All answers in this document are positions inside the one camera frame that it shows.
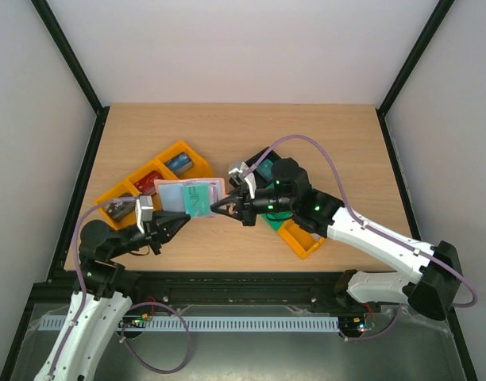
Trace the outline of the blue card stack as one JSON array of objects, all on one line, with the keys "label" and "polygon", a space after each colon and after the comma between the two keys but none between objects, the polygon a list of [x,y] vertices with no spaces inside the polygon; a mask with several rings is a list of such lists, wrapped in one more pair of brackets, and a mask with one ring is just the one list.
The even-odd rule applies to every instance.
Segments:
[{"label": "blue card stack", "polygon": [[166,161],[164,165],[173,174],[175,174],[176,176],[180,176],[186,171],[192,169],[194,164],[187,153],[181,152],[178,155],[172,157],[170,160]]}]

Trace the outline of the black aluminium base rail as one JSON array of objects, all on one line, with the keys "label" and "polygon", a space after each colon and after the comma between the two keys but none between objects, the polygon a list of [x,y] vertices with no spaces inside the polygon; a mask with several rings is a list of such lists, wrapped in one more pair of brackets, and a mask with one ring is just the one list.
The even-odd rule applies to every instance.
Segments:
[{"label": "black aluminium base rail", "polygon": [[[355,280],[356,270],[343,272],[177,272],[127,271],[112,284],[114,290],[129,295],[134,304],[153,297],[157,302],[173,306],[189,305],[310,305],[314,313],[334,316],[362,314],[365,303],[380,310],[381,305],[408,304],[413,310],[435,321],[446,318],[453,305],[460,282],[442,270],[427,268],[418,284],[404,281],[398,291],[404,291],[405,302],[393,302],[385,291],[391,291],[386,281],[384,291],[372,291],[358,302],[349,294],[349,282],[361,284],[356,291],[367,290],[370,278],[395,273],[364,273],[365,279]],[[56,271],[52,280],[33,285],[27,306],[37,303],[67,303],[79,289],[74,271]]]}]

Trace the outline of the yellow triple storage bin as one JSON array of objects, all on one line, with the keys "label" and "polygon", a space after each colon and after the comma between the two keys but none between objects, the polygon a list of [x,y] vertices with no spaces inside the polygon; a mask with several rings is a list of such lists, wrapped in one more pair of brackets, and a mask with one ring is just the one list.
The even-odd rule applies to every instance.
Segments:
[{"label": "yellow triple storage bin", "polygon": [[115,198],[133,197],[139,194],[150,195],[154,207],[160,208],[160,197],[156,192],[157,180],[213,179],[214,171],[208,162],[183,140],[176,141],[159,155],[148,161],[136,171],[112,182],[94,201],[102,217],[113,229],[122,229],[136,222],[134,204],[113,202]]}]

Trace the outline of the black card stack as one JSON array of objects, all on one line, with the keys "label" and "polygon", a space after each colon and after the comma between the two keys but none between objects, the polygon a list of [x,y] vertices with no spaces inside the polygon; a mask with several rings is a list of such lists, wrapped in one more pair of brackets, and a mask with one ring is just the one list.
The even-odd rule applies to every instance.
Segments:
[{"label": "black card stack", "polygon": [[125,217],[134,213],[135,198],[132,198],[129,202],[123,202],[123,201],[112,202],[105,207],[105,210],[111,220],[120,222]]}]

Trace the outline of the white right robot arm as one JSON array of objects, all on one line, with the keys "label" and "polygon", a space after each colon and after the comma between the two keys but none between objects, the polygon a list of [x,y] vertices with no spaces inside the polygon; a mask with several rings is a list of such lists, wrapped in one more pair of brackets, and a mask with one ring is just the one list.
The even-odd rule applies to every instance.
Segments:
[{"label": "white right robot arm", "polygon": [[426,318],[442,321],[461,285],[461,264],[456,248],[405,237],[351,210],[346,202],[313,188],[307,171],[292,158],[277,160],[272,183],[259,188],[253,175],[212,212],[253,226],[257,216],[290,214],[307,233],[340,241],[392,267],[390,273],[350,271],[335,291],[337,305],[346,311],[361,303],[406,303]]}]

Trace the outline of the teal card stack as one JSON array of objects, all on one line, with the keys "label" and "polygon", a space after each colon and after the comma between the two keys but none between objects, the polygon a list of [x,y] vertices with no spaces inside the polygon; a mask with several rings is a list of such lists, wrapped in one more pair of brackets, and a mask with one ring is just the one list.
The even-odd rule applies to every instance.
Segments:
[{"label": "teal card stack", "polygon": [[263,160],[258,167],[256,172],[267,182],[272,181],[272,165],[273,162],[270,159]]}]

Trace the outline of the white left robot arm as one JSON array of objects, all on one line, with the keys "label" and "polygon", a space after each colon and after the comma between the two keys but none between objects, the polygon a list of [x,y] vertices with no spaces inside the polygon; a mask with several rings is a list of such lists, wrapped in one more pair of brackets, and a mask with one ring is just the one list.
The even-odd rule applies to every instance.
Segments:
[{"label": "white left robot arm", "polygon": [[185,213],[154,211],[142,224],[116,230],[101,220],[89,221],[76,238],[78,282],[65,322],[36,380],[92,380],[118,323],[130,311],[138,274],[114,258],[162,246],[190,221]]}]

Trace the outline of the black storage bin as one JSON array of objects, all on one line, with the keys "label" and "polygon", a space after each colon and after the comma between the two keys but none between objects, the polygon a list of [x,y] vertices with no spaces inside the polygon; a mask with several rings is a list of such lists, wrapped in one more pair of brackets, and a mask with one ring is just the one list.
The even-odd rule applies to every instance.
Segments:
[{"label": "black storage bin", "polygon": [[[257,154],[255,154],[254,156],[247,159],[245,162],[248,165],[248,167],[251,167],[252,165],[254,165],[267,149],[268,148],[264,148],[261,151],[259,151]],[[280,160],[280,159],[281,159],[281,156],[279,156],[275,151],[271,150],[270,153],[267,154],[266,157],[260,162],[260,164],[257,166],[255,171],[253,172],[255,180],[256,180],[256,187],[257,188],[266,188],[270,184],[273,183],[272,165],[277,160]]]}]

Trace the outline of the yellow single storage bin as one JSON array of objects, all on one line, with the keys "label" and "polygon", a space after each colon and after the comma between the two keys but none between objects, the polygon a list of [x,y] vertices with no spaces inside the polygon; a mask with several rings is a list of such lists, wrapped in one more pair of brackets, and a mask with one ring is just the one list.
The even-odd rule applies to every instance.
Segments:
[{"label": "yellow single storage bin", "polygon": [[312,252],[319,249],[325,240],[318,234],[301,229],[292,220],[285,221],[277,233],[301,260],[305,260]]}]

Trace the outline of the red card stack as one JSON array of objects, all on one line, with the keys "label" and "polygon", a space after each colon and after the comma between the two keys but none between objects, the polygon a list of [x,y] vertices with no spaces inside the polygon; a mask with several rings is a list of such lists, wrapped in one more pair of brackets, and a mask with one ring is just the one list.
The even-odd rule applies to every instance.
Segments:
[{"label": "red card stack", "polygon": [[155,181],[158,179],[163,179],[162,174],[158,171],[150,171],[147,175],[138,179],[134,186],[141,194],[154,195],[156,193]]}]

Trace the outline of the green storage bin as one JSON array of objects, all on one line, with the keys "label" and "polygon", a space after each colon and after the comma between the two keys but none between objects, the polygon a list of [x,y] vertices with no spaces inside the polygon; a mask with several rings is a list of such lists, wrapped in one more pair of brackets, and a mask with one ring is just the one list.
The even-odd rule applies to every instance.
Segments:
[{"label": "green storage bin", "polygon": [[282,224],[292,219],[290,213],[264,214],[263,219],[275,230],[278,231]]}]

